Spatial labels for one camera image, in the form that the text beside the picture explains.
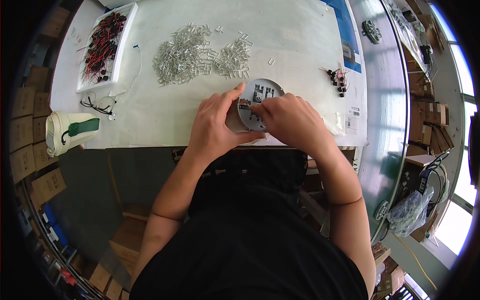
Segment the workbench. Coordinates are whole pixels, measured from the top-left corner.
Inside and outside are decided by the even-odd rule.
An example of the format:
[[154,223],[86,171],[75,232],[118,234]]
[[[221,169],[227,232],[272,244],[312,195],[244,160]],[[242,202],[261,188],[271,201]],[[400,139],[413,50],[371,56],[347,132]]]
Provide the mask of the workbench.
[[[108,116],[81,106],[79,102],[82,95],[75,93],[79,61],[82,59],[77,50],[85,46],[85,39],[88,37],[94,20],[105,12],[105,8],[96,2],[85,0],[76,13],[59,52],[51,89],[50,106],[52,110],[88,111],[101,119],[100,130],[96,137],[83,145],[87,149],[186,146],[190,137],[193,117],[202,99],[209,97],[213,92],[231,89],[241,79],[225,80],[224,77],[212,73],[211,75],[200,75],[188,84],[168,87],[155,86],[152,58],[160,44],[170,40],[170,33],[177,31],[180,27],[180,25],[175,25],[176,28],[173,29],[164,28],[165,24],[174,22],[186,25],[194,22],[208,24],[212,29],[222,25],[224,33],[215,36],[215,40],[210,39],[212,44],[216,43],[216,48],[221,48],[231,40],[238,38],[240,36],[238,31],[255,36],[255,24],[267,28],[270,18],[275,18],[282,12],[282,9],[288,10],[289,8],[278,5],[277,1],[275,1],[275,5],[271,5],[275,9],[269,9],[269,6],[264,8],[263,5],[270,5],[273,3],[271,1],[222,1],[239,7],[238,10],[231,13],[231,11],[225,11],[226,6],[220,2],[215,1],[218,5],[214,7],[215,15],[221,15],[222,18],[215,19],[214,23],[210,21],[210,14],[192,14],[197,1],[189,1],[188,5],[180,5],[186,4],[181,0],[137,2],[139,9],[132,28],[137,28],[138,31],[130,32],[127,41],[128,49],[125,49],[126,53],[122,61],[122,66],[125,64],[128,66],[126,69],[130,71],[120,75],[117,86],[95,91],[97,96],[111,95],[116,96],[118,100],[114,108],[115,118],[118,120],[109,120]],[[395,26],[392,26],[391,16],[380,0],[351,0],[350,2],[348,0],[327,0],[326,2],[328,7],[334,9],[336,15],[343,51],[342,64],[348,69],[349,80],[353,84],[351,92],[347,92],[345,97],[345,118],[347,122],[350,118],[351,124],[355,123],[358,126],[355,129],[345,129],[346,135],[336,136],[336,141],[339,145],[359,146],[357,156],[361,157],[361,164],[356,168],[367,205],[373,240],[383,224],[383,221],[379,222],[374,219],[375,211],[382,201],[392,201],[398,186],[408,141],[409,95],[407,72],[401,55],[401,39]],[[147,12],[144,6],[149,5],[155,6],[156,9]],[[166,9],[160,10],[161,5],[166,5],[164,7]],[[242,13],[241,6],[244,9],[250,9],[247,10],[248,13]],[[202,7],[200,5],[195,8],[200,10]],[[239,21],[238,25],[233,26],[232,20]],[[361,28],[361,24],[365,20],[373,20],[380,29],[383,36],[381,44],[374,45],[366,36],[359,33],[358,28]],[[286,92],[289,92],[290,89],[298,95],[302,95],[301,91],[296,90],[296,86],[300,86],[300,84],[289,85],[288,83],[289,80],[295,80],[294,76],[284,78],[278,75],[284,71],[281,67],[287,66],[286,62],[293,63],[294,66],[299,66],[296,74],[303,75],[307,72],[310,77],[313,73],[309,72],[312,72],[313,69],[329,67],[317,64],[310,67],[304,61],[296,64],[294,58],[297,59],[297,56],[292,53],[297,50],[304,51],[305,47],[301,47],[301,45],[305,42],[311,43],[311,41],[301,39],[304,37],[301,22],[290,20],[282,23],[289,24],[289,28],[274,27],[274,30],[271,31],[275,31],[276,39],[269,39],[268,45],[262,45],[261,38],[253,39],[255,45],[252,50],[257,51],[255,57],[258,58],[258,61],[254,60],[252,55],[250,66],[251,70],[257,71],[249,73],[252,79],[255,76],[262,76],[280,81],[279,83],[283,84]],[[288,47],[288,51],[282,50],[282,47]],[[323,47],[321,50],[333,53],[328,45]],[[276,60],[273,66],[269,66],[267,63],[270,58]],[[320,87],[330,87],[329,79],[322,74],[322,71],[317,71],[318,75],[315,75],[315,78],[309,78],[307,82],[315,83]],[[144,85],[147,80],[154,83],[149,88]],[[162,101],[165,99],[165,95],[177,96],[168,101]],[[141,106],[141,110],[135,108],[138,105]],[[328,111],[328,103],[320,104],[316,108]],[[132,114],[131,111],[142,111],[143,114]],[[275,139],[268,139],[255,144],[255,146],[257,145],[279,146],[282,144]]]

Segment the clear plastic bag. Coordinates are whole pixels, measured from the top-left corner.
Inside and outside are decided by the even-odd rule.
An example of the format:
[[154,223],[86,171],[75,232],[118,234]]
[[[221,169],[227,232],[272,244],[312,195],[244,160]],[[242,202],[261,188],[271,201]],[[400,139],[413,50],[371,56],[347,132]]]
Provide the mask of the clear plastic bag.
[[415,191],[400,201],[385,215],[390,223],[390,230],[399,237],[407,237],[415,229],[423,226],[427,218],[427,204],[433,197],[433,187],[425,193]]

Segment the yellow cable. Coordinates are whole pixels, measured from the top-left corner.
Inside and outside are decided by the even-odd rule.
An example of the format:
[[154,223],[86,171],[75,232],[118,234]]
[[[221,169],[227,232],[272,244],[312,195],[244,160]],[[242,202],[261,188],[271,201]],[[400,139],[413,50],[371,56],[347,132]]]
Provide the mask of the yellow cable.
[[428,281],[430,281],[430,283],[433,285],[433,288],[434,288],[435,290],[438,290],[438,289],[437,289],[437,286],[433,283],[433,281],[430,279],[430,277],[427,276],[427,273],[425,273],[425,271],[424,271],[423,268],[421,267],[421,264],[420,264],[419,260],[417,259],[417,257],[415,256],[415,254],[413,254],[412,250],[410,250],[410,248],[407,247],[407,245],[405,245],[405,244],[402,242],[402,240],[399,239],[398,236],[396,236],[395,233],[392,232],[392,234],[393,234],[393,236],[394,236],[400,243],[402,243],[402,245],[403,245],[408,251],[410,251],[410,253],[413,255],[413,257],[415,258],[415,260],[416,260],[417,263],[419,264],[419,267],[420,267],[421,271],[423,272],[423,274],[425,275],[425,277],[426,277],[426,278],[428,279]]
[[110,170],[110,177],[112,178],[113,190],[115,190],[115,196],[117,197],[117,202],[119,203],[120,210],[123,213],[123,206],[120,200],[119,190],[117,190],[117,183],[115,182],[115,176],[113,176],[113,169],[112,169],[112,162],[110,160],[110,152],[107,149],[107,157],[108,157],[108,169]]

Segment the white label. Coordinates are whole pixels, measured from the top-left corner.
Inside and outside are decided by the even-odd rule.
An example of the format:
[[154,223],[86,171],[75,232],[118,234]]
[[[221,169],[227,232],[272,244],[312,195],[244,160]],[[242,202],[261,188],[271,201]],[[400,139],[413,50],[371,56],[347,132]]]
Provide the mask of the white label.
[[53,240],[59,240],[59,237],[57,236],[57,234],[53,230],[53,227],[50,227],[50,236],[52,237]]

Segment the gray plastic part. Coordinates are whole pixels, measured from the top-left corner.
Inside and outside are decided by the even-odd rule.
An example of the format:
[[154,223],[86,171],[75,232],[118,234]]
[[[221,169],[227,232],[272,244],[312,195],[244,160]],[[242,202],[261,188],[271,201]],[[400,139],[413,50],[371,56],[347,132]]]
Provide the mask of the gray plastic part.
[[267,132],[263,119],[250,110],[253,105],[259,105],[265,98],[280,97],[285,93],[275,82],[268,79],[255,79],[246,86],[243,94],[234,102],[236,112],[245,129],[249,131]]

